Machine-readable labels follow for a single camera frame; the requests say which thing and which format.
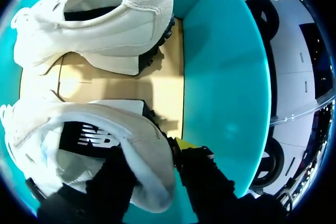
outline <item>shoe box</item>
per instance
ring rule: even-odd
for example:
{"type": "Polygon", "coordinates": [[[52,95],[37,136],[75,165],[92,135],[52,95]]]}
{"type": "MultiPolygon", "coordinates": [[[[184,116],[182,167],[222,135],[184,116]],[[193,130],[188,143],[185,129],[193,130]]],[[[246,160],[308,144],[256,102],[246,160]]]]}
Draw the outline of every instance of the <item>shoe box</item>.
{"type": "Polygon", "coordinates": [[[43,76],[23,70],[20,96],[53,90],[66,102],[144,100],[155,111],[162,131],[168,136],[182,137],[184,56],[181,20],[176,20],[172,32],[152,64],[138,76],[94,68],[84,57],[70,52],[58,59],[43,76]]]}

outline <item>white sneaker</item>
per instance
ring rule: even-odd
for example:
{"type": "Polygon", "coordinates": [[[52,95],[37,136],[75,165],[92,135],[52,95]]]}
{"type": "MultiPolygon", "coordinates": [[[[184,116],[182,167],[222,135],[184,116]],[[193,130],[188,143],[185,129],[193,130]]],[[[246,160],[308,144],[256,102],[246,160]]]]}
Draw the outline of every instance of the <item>white sneaker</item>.
{"type": "Polygon", "coordinates": [[[139,181],[131,202],[150,212],[163,212],[170,206],[175,189],[172,153],[167,140],[147,118],[106,105],[46,99],[20,99],[13,107],[1,106],[0,112],[11,158],[45,195],[55,193],[62,183],[86,193],[85,182],[104,163],[103,158],[67,148],[90,152],[120,144],[139,181]],[[80,137],[67,135],[75,131],[68,124],[79,122],[84,125],[80,137]]]}
{"type": "Polygon", "coordinates": [[[40,0],[12,19],[14,60],[45,74],[72,51],[94,67],[136,75],[170,36],[172,12],[173,0],[40,0]]]}

